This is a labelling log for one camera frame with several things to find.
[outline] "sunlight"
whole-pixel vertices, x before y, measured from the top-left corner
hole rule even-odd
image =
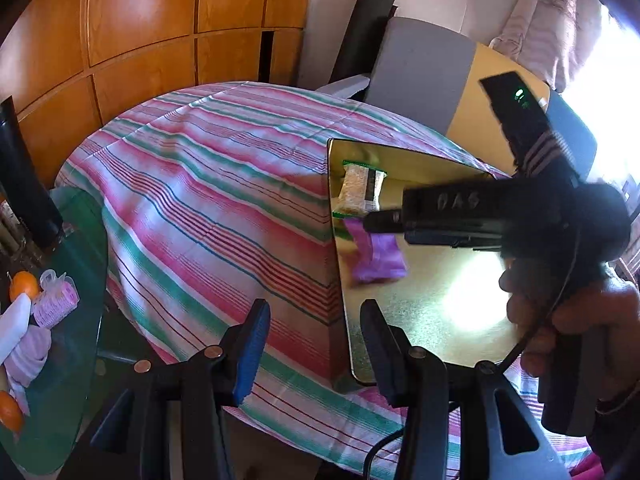
[[[591,179],[628,174],[640,181],[638,96],[640,38],[602,7],[602,36],[575,81],[562,93],[598,141]]]
[[[496,280],[504,269],[502,260],[495,253],[484,256],[472,258],[460,270],[442,300],[445,315],[457,328],[467,332],[491,328],[506,316],[509,295],[500,290]]]

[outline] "copper rivet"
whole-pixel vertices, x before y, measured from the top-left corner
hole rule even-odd
[[[209,359],[217,359],[222,355],[222,348],[220,348],[218,345],[207,346],[204,349],[204,355]]]
[[[133,369],[139,374],[146,374],[149,370],[151,370],[151,361],[142,359],[133,365]]]

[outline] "white cloth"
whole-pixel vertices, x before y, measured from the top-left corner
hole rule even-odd
[[[562,92],[600,37],[601,12],[599,0],[518,0],[490,47]]]

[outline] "snack package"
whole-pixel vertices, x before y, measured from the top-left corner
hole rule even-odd
[[[385,171],[352,160],[345,160],[342,164],[344,182],[333,211],[334,216],[362,217],[371,211],[378,211]]]

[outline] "table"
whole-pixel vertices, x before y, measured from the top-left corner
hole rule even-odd
[[[72,187],[53,189],[51,197],[72,230],[47,257],[46,267],[73,278],[80,302],[51,331],[47,362],[26,389],[31,416],[20,440],[15,443],[0,426],[7,453],[35,475],[58,469],[76,442],[94,376],[107,269],[107,238],[96,201]]]
[[[348,370],[328,201],[328,139],[444,156],[493,171],[420,124],[352,100],[233,82],[170,92],[92,134],[56,184],[102,205],[107,286],[166,362],[215,344],[255,298],[272,309],[252,394],[235,416],[341,467],[361,470],[372,444],[402,425],[375,388],[340,394]],[[540,416],[537,381],[508,377]],[[575,465],[584,439],[553,436]],[[391,478],[399,442],[373,475]],[[460,456],[450,418],[449,476]]]

